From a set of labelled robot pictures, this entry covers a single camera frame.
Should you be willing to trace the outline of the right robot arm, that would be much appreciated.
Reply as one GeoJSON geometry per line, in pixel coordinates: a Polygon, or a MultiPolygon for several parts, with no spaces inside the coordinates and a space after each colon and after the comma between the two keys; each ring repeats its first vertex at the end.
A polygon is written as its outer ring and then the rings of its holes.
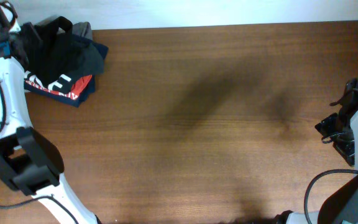
{"type": "Polygon", "coordinates": [[[337,113],[316,124],[324,144],[333,148],[349,165],[349,169],[332,169],[314,177],[307,186],[303,212],[284,211],[272,223],[358,223],[358,78],[346,83],[343,96],[332,106],[339,105],[337,113]],[[308,199],[314,184],[329,174],[351,174],[352,179],[328,197],[317,212],[308,210],[308,199]]]}

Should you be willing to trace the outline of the black t-shirt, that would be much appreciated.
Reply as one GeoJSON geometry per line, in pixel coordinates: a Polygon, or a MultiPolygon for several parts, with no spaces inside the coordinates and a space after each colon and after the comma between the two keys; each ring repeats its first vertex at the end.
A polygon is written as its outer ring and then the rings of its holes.
{"type": "Polygon", "coordinates": [[[73,24],[59,16],[44,25],[26,22],[17,34],[24,50],[24,69],[36,75],[42,85],[49,85],[66,76],[76,82],[90,73],[84,68],[87,48],[73,39],[73,24]]]}

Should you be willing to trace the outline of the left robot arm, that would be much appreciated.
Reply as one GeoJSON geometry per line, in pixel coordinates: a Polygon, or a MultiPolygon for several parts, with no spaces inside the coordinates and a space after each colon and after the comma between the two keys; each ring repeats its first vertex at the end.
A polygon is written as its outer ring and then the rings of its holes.
{"type": "Polygon", "coordinates": [[[59,223],[99,223],[68,184],[56,146],[33,128],[24,91],[26,36],[9,1],[0,2],[0,180],[40,202],[59,223]]]}

